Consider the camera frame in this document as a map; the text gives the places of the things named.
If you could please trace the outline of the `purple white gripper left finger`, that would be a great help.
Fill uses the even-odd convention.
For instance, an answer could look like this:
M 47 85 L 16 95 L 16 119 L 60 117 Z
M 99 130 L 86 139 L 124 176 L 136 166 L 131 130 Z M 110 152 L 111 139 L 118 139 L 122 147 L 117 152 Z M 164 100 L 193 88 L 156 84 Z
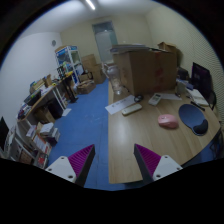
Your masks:
M 69 157 L 60 156 L 46 168 L 56 176 L 83 187 L 95 156 L 95 145 L 87 146 Z

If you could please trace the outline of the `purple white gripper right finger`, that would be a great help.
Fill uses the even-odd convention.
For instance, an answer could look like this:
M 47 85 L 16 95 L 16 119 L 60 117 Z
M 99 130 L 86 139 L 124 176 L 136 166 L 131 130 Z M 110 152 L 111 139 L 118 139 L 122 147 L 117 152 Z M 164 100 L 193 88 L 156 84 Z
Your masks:
M 182 169 L 170 156 L 160 156 L 139 144 L 134 145 L 134 156 L 145 184 L 160 180 Z

